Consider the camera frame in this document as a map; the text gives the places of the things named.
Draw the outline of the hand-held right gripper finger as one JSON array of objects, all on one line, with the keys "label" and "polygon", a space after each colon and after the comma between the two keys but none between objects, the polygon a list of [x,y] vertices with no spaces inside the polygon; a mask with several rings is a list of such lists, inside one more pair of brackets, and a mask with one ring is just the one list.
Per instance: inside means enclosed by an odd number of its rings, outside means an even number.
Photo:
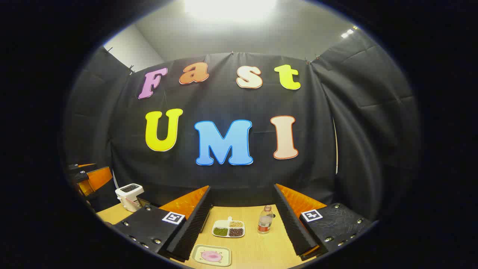
[{"label": "hand-held right gripper finger", "polygon": [[343,203],[326,205],[280,184],[274,189],[275,205],[302,260],[338,251],[374,225]]}]

